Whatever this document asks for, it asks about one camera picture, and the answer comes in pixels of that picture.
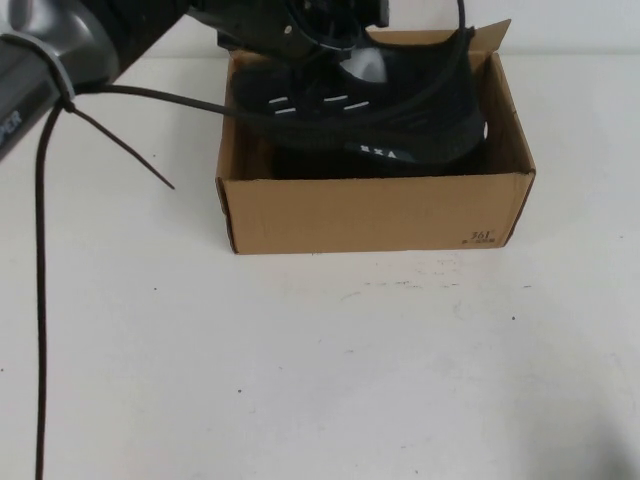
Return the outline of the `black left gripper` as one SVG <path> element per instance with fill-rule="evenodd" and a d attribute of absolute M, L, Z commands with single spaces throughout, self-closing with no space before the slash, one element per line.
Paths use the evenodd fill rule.
<path fill-rule="evenodd" d="M 347 1 L 217 1 L 215 29 L 223 47 L 294 63 L 349 52 L 360 40 Z"/>

